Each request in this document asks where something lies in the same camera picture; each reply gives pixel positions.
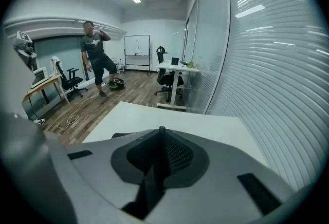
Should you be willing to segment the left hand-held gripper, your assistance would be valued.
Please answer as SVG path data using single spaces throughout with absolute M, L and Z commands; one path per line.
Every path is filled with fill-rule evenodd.
M 37 54 L 34 52 L 32 40 L 28 34 L 17 31 L 13 40 L 13 48 L 29 69 L 33 69 Z

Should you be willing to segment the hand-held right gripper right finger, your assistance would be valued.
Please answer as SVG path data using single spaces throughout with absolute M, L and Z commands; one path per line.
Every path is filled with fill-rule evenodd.
M 294 194 L 279 175 L 231 145 L 179 132 L 201 146 L 210 164 L 194 185 L 168 189 L 147 216 L 150 224 L 247 224 L 262 217 L 240 181 L 239 175 L 252 173 L 284 203 Z

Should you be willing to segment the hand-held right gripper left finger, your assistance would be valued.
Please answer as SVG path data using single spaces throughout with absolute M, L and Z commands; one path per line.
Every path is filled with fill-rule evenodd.
M 51 134 L 53 167 L 68 197 L 72 219 L 60 224 L 149 224 L 122 210 L 136 199 L 140 186 L 122 181 L 111 164 L 115 149 L 144 136 L 148 129 L 119 138 L 62 146 Z

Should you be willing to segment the white microwave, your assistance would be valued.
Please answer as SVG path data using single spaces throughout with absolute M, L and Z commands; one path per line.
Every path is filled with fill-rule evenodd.
M 35 76 L 35 79 L 32 82 L 31 88 L 35 88 L 49 79 L 46 67 L 36 69 L 35 71 L 33 71 L 33 74 Z

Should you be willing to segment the white cloth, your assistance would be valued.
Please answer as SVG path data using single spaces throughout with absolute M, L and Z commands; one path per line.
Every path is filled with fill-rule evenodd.
M 62 62 L 57 56 L 52 56 L 50 59 L 51 62 L 51 77 L 54 77 L 58 74 L 60 74 L 60 71 L 58 70 L 58 66 L 62 67 Z

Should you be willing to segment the wooden desk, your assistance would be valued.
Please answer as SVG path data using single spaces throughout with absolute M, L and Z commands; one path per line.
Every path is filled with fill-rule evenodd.
M 26 95 L 24 96 L 23 102 L 25 101 L 29 101 L 30 105 L 31 105 L 31 109 L 33 110 L 34 115 L 39 118 L 39 115 L 36 113 L 36 111 L 33 108 L 32 102 L 31 102 L 31 97 L 33 95 L 35 95 L 38 92 L 41 92 L 42 90 L 44 90 L 45 88 L 47 88 L 50 85 L 53 85 L 57 91 L 58 96 L 60 97 L 60 99 L 63 101 L 65 100 L 67 102 L 67 104 L 69 106 L 71 106 L 63 88 L 61 87 L 61 77 L 63 75 L 62 74 L 57 74 L 51 78 L 48 78 L 46 81 L 40 83 L 38 86 L 33 87 L 32 89 L 30 89 L 29 91 L 26 92 Z

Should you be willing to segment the white desk with angled legs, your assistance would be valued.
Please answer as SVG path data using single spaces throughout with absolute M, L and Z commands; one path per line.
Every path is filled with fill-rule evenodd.
M 140 132 L 160 126 L 229 144 L 268 166 L 254 138 L 238 117 L 185 113 L 122 101 L 101 120 L 83 143 L 107 140 L 115 133 Z

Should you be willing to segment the black bag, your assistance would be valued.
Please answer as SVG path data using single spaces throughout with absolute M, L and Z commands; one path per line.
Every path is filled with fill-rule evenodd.
M 125 85 L 125 82 L 123 79 L 113 78 L 113 80 L 109 81 L 107 85 L 110 89 L 122 89 Z

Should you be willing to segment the black office chair with headrest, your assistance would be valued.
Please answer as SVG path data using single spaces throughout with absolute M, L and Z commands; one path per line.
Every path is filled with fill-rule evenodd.
M 162 63 L 164 61 L 163 55 L 165 54 L 165 49 L 162 46 L 159 46 L 156 50 L 158 63 Z M 160 91 L 156 91 L 154 95 L 156 96 L 160 92 L 167 92 L 168 97 L 166 102 L 170 101 L 170 97 L 172 95 L 172 88 L 174 83 L 174 71 L 171 71 L 169 74 L 166 74 L 166 70 L 164 68 L 159 69 L 157 82 L 159 85 L 162 85 Z

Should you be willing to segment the whiteboard on black stand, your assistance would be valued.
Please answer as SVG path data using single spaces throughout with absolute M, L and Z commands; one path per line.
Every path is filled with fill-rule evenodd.
M 124 61 L 126 70 L 151 73 L 150 35 L 124 37 Z

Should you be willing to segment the white desk with pedestal leg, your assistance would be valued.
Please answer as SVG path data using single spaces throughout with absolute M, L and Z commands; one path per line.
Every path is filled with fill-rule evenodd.
M 177 93 L 177 87 L 178 87 L 178 77 L 180 72 L 192 72 L 192 73 L 200 73 L 200 70 L 195 68 L 189 68 L 186 65 L 183 65 L 181 63 L 178 63 L 178 65 L 172 65 L 171 61 L 163 61 L 162 63 L 159 63 L 157 65 L 157 68 L 159 69 L 165 69 L 174 71 L 174 80 L 173 80 L 173 87 L 172 87 L 172 93 L 170 98 L 169 104 L 162 104 L 157 103 L 158 108 L 167 108 L 167 109 L 173 109 L 173 110 L 183 110 L 186 111 L 187 108 L 184 106 L 179 106 L 175 104 L 175 97 Z

